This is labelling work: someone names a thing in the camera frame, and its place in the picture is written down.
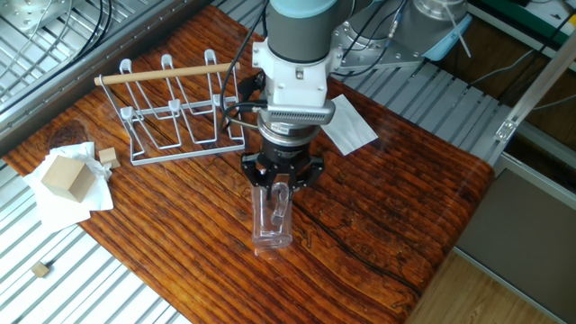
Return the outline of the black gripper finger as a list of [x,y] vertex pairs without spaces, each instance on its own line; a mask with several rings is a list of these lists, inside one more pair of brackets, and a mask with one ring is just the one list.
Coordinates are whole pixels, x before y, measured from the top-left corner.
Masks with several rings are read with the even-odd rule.
[[253,186],[261,186],[266,183],[265,177],[257,168],[258,155],[242,155],[240,164],[242,171]]
[[309,165],[302,174],[301,186],[312,186],[322,175],[324,168],[325,164],[322,157],[311,157]]

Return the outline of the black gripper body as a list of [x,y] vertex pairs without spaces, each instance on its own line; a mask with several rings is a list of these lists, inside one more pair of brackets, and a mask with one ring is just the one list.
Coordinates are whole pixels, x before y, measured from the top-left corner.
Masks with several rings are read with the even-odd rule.
[[311,175],[310,145],[286,147],[263,142],[257,162],[264,168],[264,174],[259,179],[262,184],[271,184],[280,174],[289,176],[289,185],[304,183]]

